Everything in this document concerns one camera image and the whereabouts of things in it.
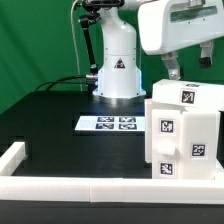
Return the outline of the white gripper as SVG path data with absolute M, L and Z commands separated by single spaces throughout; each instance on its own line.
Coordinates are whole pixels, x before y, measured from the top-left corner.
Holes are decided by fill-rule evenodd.
M 199 66 L 212 66 L 213 39 L 224 36 L 224 1 L 205 0 L 189 6 L 190 0 L 156 0 L 142 4 L 138 26 L 143 50 L 159 55 L 170 80 L 182 78 L 176 50 L 200 44 Z

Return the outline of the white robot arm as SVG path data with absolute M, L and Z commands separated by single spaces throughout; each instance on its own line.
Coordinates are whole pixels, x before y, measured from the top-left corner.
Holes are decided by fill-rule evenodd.
M 100 11 L 104 63 L 93 96 L 101 102 L 127 104 L 146 95 L 137 43 L 146 54 L 160 55 L 168 77 L 178 80 L 178 50 L 199 44 L 201 59 L 209 61 L 213 41 L 224 36 L 224 0 L 126 0 L 122 8 L 137 12 L 137 28 L 121 20 L 116 7 Z

